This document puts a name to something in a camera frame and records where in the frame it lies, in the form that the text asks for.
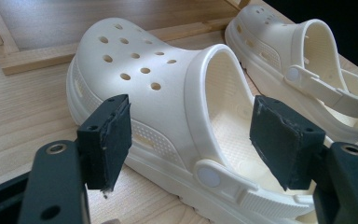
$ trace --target clog opening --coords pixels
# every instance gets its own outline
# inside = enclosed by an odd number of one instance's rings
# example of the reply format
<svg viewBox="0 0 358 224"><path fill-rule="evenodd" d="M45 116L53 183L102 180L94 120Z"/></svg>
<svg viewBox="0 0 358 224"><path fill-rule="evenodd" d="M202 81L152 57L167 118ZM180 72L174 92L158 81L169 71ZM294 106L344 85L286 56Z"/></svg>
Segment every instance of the clog opening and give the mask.
<svg viewBox="0 0 358 224"><path fill-rule="evenodd" d="M206 100L217 142L233 169L264 189L285 194L311 194L308 190L284 191L260 159L249 139L253 105L241 85L243 73L225 53L215 54L208 64Z"/></svg>
<svg viewBox="0 0 358 224"><path fill-rule="evenodd" d="M325 83L346 90L334 38L323 23L310 24L304 37L304 67Z"/></svg>

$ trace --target white croc shoe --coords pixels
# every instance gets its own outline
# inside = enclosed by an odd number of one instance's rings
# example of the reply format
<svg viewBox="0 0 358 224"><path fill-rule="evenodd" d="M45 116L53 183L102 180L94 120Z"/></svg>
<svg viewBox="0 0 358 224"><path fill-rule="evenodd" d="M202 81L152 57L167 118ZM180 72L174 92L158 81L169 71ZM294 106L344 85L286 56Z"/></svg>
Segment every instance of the white croc shoe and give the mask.
<svg viewBox="0 0 358 224"><path fill-rule="evenodd" d="M254 96L232 50L172 47L137 25L106 19L84 34L67 77L81 124L127 93L133 146L126 164L217 223L292 223L310 191L284 192L249 139Z"/></svg>
<svg viewBox="0 0 358 224"><path fill-rule="evenodd" d="M330 143L358 141L358 76L340 69L327 24L285 24L251 5L230 22L226 42L262 94L323 128Z"/></svg>

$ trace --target screw hole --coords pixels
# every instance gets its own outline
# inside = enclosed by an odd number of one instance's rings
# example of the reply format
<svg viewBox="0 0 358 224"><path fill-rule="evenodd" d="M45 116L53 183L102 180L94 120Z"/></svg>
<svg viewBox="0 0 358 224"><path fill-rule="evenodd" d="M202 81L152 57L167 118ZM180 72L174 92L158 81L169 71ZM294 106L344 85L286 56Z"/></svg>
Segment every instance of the screw hole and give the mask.
<svg viewBox="0 0 358 224"><path fill-rule="evenodd" d="M57 205L53 205L47 209L45 209L40 217L42 220L50 220L55 218L61 212L61 208Z"/></svg>
<svg viewBox="0 0 358 224"><path fill-rule="evenodd" d="M120 74L120 77L123 78L124 80L130 80L131 79L130 75L125 74L125 73Z"/></svg>
<svg viewBox="0 0 358 224"><path fill-rule="evenodd" d="M104 44L107 44L108 42L109 42L109 40L106 38L106 37L104 37L104 36L100 36L100 41L101 42L103 42Z"/></svg>
<svg viewBox="0 0 358 224"><path fill-rule="evenodd" d="M46 149L48 154L58 154L66 150L66 144L56 144Z"/></svg>
<svg viewBox="0 0 358 224"><path fill-rule="evenodd" d="M97 130L97 129L98 129L97 125L91 125L91 126L87 127L87 130L90 130L90 131L94 131L94 130Z"/></svg>
<svg viewBox="0 0 358 224"><path fill-rule="evenodd" d="M353 146L342 146L341 147L344 151L348 152L349 154L352 154L354 156L358 156L358 148Z"/></svg>
<svg viewBox="0 0 358 224"><path fill-rule="evenodd" d="M141 68L141 72L142 72L143 74L149 74L149 73L150 73L150 69L148 69L148 68Z"/></svg>
<svg viewBox="0 0 358 224"><path fill-rule="evenodd" d="M109 55L104 55L103 60L107 63L111 63L113 61L112 57L110 57Z"/></svg>

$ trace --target wooden frame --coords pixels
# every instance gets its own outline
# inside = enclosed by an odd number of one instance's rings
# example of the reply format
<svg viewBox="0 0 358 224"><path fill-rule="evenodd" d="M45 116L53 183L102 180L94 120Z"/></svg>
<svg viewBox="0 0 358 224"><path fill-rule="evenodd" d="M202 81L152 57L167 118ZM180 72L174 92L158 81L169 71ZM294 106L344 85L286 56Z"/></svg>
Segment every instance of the wooden frame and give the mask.
<svg viewBox="0 0 358 224"><path fill-rule="evenodd" d="M226 0L237 10L249 3L241 0L237 5L234 0ZM224 30L233 18L215 21L203 21L186 25L150 30L157 38L168 41L212 31ZM10 31L0 15L0 66L5 75L30 71L60 63L69 63L74 57L77 43L44 49L19 50Z"/></svg>

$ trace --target wooden tray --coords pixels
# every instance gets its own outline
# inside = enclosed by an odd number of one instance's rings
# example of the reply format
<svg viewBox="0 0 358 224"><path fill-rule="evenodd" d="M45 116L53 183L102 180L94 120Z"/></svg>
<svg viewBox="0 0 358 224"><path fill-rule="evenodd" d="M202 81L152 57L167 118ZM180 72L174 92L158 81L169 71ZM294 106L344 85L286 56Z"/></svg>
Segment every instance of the wooden tray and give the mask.
<svg viewBox="0 0 358 224"><path fill-rule="evenodd" d="M163 41L224 30L248 2L0 0L0 66L10 75L68 63L86 30L111 17L132 21Z"/></svg>

